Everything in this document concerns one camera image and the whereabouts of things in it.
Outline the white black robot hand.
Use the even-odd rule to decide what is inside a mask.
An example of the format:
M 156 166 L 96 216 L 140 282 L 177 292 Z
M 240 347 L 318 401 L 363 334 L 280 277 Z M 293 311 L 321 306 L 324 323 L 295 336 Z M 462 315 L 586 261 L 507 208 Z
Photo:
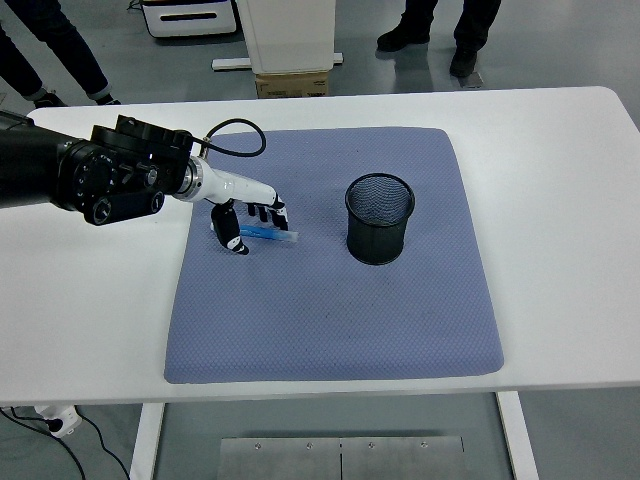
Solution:
M 234 253 L 247 255 L 249 249 L 241 238 L 240 226 L 234 210 L 236 201 L 249 207 L 249 214 L 261 215 L 266 222 L 271 214 L 273 224 L 288 230 L 288 216 L 284 201 L 273 187 L 257 180 L 206 167 L 201 181 L 199 198 L 213 204 L 210 218 L 219 243 Z

